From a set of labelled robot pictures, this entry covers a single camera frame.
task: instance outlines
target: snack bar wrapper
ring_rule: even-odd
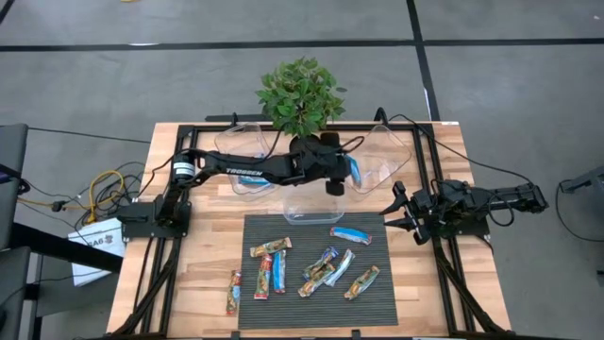
[[[347,299],[354,299],[359,296],[360,293],[364,292],[371,283],[376,279],[379,274],[379,268],[372,265],[366,272],[359,276],[350,286],[350,289],[344,293],[344,297]]]
[[[249,248],[249,255],[251,257],[259,257],[264,254],[272,254],[274,252],[278,252],[281,249],[291,248],[292,240],[289,237],[284,239],[276,240],[273,242],[265,243],[262,246],[256,246]]]
[[[285,293],[285,252],[285,249],[276,252],[273,260],[273,289],[280,294]]]
[[[331,236],[343,238],[348,241],[357,242],[369,246],[371,244],[371,235],[360,230],[342,227],[333,227]]]
[[[347,249],[346,253],[340,260],[340,264],[338,264],[338,269],[336,269],[336,271],[333,272],[333,274],[331,274],[327,278],[325,284],[329,287],[333,287],[336,284],[336,281],[341,277],[341,275],[346,271],[346,269],[348,269],[348,266],[350,266],[350,263],[352,263],[352,260],[354,260],[354,258],[355,253],[353,253],[352,250]]]
[[[258,279],[256,281],[256,293],[254,299],[268,299],[268,286],[271,280],[271,266],[273,258],[269,254],[262,256],[260,269],[258,269]]]
[[[302,298],[309,297],[310,294],[314,293],[314,291],[317,290],[317,288],[319,288],[319,286],[321,286],[335,270],[336,269],[331,263],[327,263],[323,268],[319,269],[316,275],[312,277],[312,280],[307,281],[300,289],[298,289],[298,294]]]
[[[237,312],[241,288],[242,271],[233,270],[230,276],[230,284],[228,285],[228,293],[226,293],[226,313],[228,315],[233,315],[235,312]]]
[[[325,251],[323,252],[323,255],[321,255],[321,258],[317,260],[317,262],[309,265],[308,267],[306,267],[306,269],[304,269],[304,272],[302,273],[304,280],[309,281],[310,279],[313,279],[313,277],[321,268],[323,268],[325,264],[335,259],[337,256],[338,250],[336,250],[336,248],[334,248],[333,246],[328,246],[327,249],[325,249]]]

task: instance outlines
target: clear plastic container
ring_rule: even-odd
[[[329,195],[325,179],[298,186],[286,186],[283,194],[283,216],[291,225],[336,223],[346,210],[346,196]]]
[[[266,143],[260,125],[245,123],[219,133],[214,139],[221,153],[261,158],[268,154],[270,147]],[[263,182],[261,178],[228,175],[233,192],[245,201],[252,201],[272,193],[277,187]]]
[[[361,146],[348,154],[358,167],[358,173],[346,178],[346,195],[363,200],[382,183],[392,183],[391,176],[411,159],[409,148],[383,125],[375,126],[365,136]]]

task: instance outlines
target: potted plant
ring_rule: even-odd
[[[344,100],[332,90],[346,89],[336,87],[335,77],[315,58],[281,62],[273,73],[262,76],[262,85],[264,89],[256,91],[262,113],[294,138],[315,139],[313,133],[325,128],[328,119],[334,121],[345,112]]]

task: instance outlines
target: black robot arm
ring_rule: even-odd
[[[325,132],[320,138],[293,139],[289,153],[261,158],[184,149],[172,160],[164,193],[153,202],[135,202],[122,208],[117,217],[125,225],[125,238],[182,237],[187,233],[191,214],[189,191],[221,174],[262,178],[275,185],[327,179],[327,193],[341,196],[344,180],[350,175],[346,152],[338,134],[332,132]]]
[[[447,238],[457,234],[468,222],[478,222],[493,211],[510,210],[512,219],[509,222],[502,224],[494,220],[508,226],[513,222],[514,210],[540,213],[548,207],[541,189],[532,183],[487,190],[459,180],[434,182],[438,186],[437,193],[422,189],[408,198],[405,186],[398,181],[393,188],[394,203],[380,213],[393,213],[405,207],[404,218],[386,225],[414,230],[413,238],[418,245],[427,242],[431,236]]]

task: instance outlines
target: wooden tabletop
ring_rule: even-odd
[[[196,125],[224,125],[221,123],[196,123]],[[441,143],[465,154],[461,129],[457,123],[433,123],[434,133]],[[174,153],[177,123],[156,124],[153,140],[145,167],[143,183],[151,169],[164,163]],[[367,131],[341,132],[343,142]],[[419,170],[414,155],[410,132],[396,131],[412,153],[411,160],[394,174],[393,180],[403,180],[409,193],[421,189]],[[270,145],[274,132],[265,132]],[[198,147],[215,149],[216,133],[203,132]],[[287,152],[290,138],[282,136],[276,153]],[[428,143],[423,142],[430,177],[432,165]],[[469,163],[463,158],[439,146],[439,157],[445,179],[467,180],[472,183]],[[169,167],[157,172],[156,178],[145,191],[142,200],[152,200],[161,194],[167,183]],[[392,185],[381,185],[360,203],[349,202],[349,212],[379,212],[390,205],[394,197]],[[215,176],[201,187],[191,191],[193,215],[189,235],[182,243],[177,269],[176,289],[172,306],[169,337],[229,337],[237,330],[237,316],[226,315],[227,288],[230,271],[241,266],[243,243],[243,217],[246,214],[282,213],[278,190],[253,202],[244,202],[233,193],[227,176]],[[392,213],[387,219],[400,218],[402,212]],[[411,233],[386,227],[388,247],[394,280],[394,295],[398,326],[361,327],[363,336],[443,336],[447,335],[445,313],[440,286],[436,275],[431,245],[418,246]],[[504,329],[510,327],[499,279],[491,250],[478,238],[458,237],[467,286],[482,308]],[[126,256],[115,293],[108,332],[120,327],[132,312],[143,254],[147,240],[135,240],[127,244]],[[151,270],[153,251],[143,279],[143,289]],[[461,304],[451,286],[458,328],[463,330]],[[159,328],[159,315],[163,293],[159,292],[153,313],[151,330]],[[351,328],[306,328],[288,330],[242,331],[242,336],[350,336]]]

